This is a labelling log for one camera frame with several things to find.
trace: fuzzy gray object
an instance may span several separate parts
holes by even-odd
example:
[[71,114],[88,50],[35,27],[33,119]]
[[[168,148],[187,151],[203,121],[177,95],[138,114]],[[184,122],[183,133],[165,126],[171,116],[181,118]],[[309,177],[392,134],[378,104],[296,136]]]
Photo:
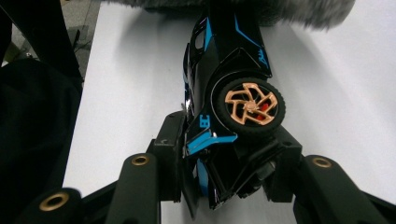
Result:
[[[206,0],[108,0],[132,7],[197,7]],[[230,0],[239,3],[247,0]],[[278,21],[298,22],[305,27],[329,29],[347,17],[355,0],[251,0],[257,4],[261,25]]]

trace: white surface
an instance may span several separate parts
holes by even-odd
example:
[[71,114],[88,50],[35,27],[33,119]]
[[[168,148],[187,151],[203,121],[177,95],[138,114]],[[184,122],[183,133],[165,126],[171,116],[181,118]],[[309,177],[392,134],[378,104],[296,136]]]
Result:
[[[312,32],[262,28],[283,94],[283,126],[304,154],[329,157],[362,189],[396,203],[396,2],[357,1],[346,21]],[[103,3],[64,185],[83,196],[118,179],[164,117],[181,109],[184,49],[197,18]],[[293,223],[291,204],[260,191],[218,211],[201,202],[193,223]],[[163,203],[163,223],[191,223],[184,203]]]

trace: blue decal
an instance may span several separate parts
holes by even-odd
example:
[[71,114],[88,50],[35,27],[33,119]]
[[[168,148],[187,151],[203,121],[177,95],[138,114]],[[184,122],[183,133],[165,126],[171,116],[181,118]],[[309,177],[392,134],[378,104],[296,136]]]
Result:
[[259,61],[260,61],[261,63],[265,64],[265,66],[266,66],[267,68],[269,68],[269,67],[268,67],[267,61],[265,61],[264,51],[263,51],[262,49],[259,49]]
[[263,64],[265,64],[265,66],[267,68],[268,67],[268,62],[265,60],[264,57],[264,51],[262,50],[262,46],[260,46],[258,43],[254,42],[252,39],[250,39],[247,35],[245,35],[240,29],[239,29],[239,24],[238,24],[238,20],[236,19],[236,15],[233,15],[233,17],[235,18],[235,30],[238,34],[240,34],[241,36],[243,36],[246,40],[248,40],[250,43],[254,44],[255,46],[257,46],[259,48],[259,61]]
[[210,127],[210,117],[205,115],[206,119],[204,119],[203,115],[199,116],[199,127],[200,128],[208,128]]
[[188,143],[187,148],[189,149],[190,155],[192,155],[214,144],[231,143],[235,141],[237,137],[238,135],[223,137],[212,136],[210,130],[206,130],[205,132],[201,133],[197,138],[192,140],[192,142]]
[[205,51],[209,46],[210,38],[212,37],[212,28],[210,27],[209,18],[206,19],[206,36],[205,36]]
[[199,180],[199,186],[201,187],[201,192],[204,194],[204,196],[209,196],[209,191],[207,189],[209,179],[207,177],[207,171],[202,163],[201,160],[197,161],[197,172],[198,172],[198,180]]

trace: gray floor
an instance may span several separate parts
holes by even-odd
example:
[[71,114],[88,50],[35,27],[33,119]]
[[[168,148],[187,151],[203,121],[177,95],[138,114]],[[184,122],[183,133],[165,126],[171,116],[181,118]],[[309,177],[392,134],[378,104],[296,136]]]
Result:
[[[79,70],[83,77],[85,77],[90,58],[100,3],[101,0],[61,0],[67,30],[69,32],[80,30],[75,53],[79,63]],[[13,27],[12,42],[20,49],[21,53],[18,59],[28,56],[36,57],[30,44],[16,27]]]

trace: black toy car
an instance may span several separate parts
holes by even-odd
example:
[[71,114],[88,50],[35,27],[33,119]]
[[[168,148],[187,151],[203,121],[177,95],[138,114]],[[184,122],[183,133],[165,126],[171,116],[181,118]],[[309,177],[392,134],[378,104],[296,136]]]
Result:
[[241,175],[238,157],[251,153],[241,148],[265,145],[285,116],[282,96],[267,83],[272,74],[260,28],[248,13],[243,6],[211,6],[184,57],[185,154],[196,160],[212,208],[256,190],[246,186],[252,177]]

